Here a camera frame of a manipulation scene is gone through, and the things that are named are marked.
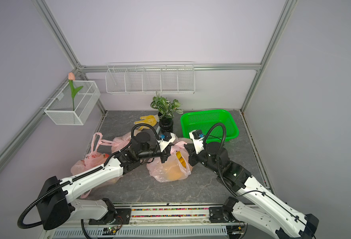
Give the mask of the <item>pale yellow banana bunch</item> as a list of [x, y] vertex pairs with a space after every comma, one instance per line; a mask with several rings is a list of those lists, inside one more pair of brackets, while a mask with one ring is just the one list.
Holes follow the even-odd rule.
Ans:
[[186, 161], [185, 161], [184, 158], [182, 157], [182, 154], [181, 154], [180, 151], [178, 151], [178, 152], [176, 153], [176, 157], [177, 157], [177, 159], [179, 160], [180, 164], [181, 164], [184, 168], [186, 168]]

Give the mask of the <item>pink strawberry plastic bag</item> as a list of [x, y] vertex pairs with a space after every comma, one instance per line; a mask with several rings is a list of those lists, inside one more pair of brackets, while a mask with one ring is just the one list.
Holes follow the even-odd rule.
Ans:
[[[161, 163], [160, 158], [157, 157], [153, 162], [146, 165], [149, 174], [161, 183], [188, 178], [193, 170], [193, 167], [188, 163], [189, 154], [184, 148], [184, 145], [188, 143], [192, 143], [192, 140], [188, 138], [176, 138], [171, 146], [171, 155], [166, 162]], [[180, 164], [176, 157], [178, 151], [181, 152], [182, 157], [186, 161], [186, 168]]]

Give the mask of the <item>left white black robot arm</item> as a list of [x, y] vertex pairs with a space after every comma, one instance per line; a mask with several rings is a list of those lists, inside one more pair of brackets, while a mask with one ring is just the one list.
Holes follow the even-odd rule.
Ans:
[[135, 134], [134, 126], [129, 143], [113, 152], [101, 165], [61, 180], [56, 176], [47, 179], [38, 198], [19, 216], [17, 226], [30, 229], [42, 225], [45, 230], [55, 229], [75, 215], [78, 209], [74, 201], [82, 194], [132, 171], [151, 158], [158, 157], [162, 163], [166, 162], [175, 134], [167, 131], [158, 134], [152, 126], [146, 126], [154, 134], [154, 145], [150, 144], [151, 136], [147, 132]]

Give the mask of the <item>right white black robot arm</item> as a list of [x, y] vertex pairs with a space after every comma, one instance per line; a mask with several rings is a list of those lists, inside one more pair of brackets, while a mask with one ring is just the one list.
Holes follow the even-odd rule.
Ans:
[[223, 123], [214, 124], [207, 133], [200, 129], [189, 133], [186, 144], [191, 166], [200, 163], [217, 174], [217, 180], [231, 196], [222, 205], [223, 217], [248, 223], [275, 239], [313, 239], [319, 220], [303, 214], [279, 199], [247, 169], [230, 160], [224, 142]]

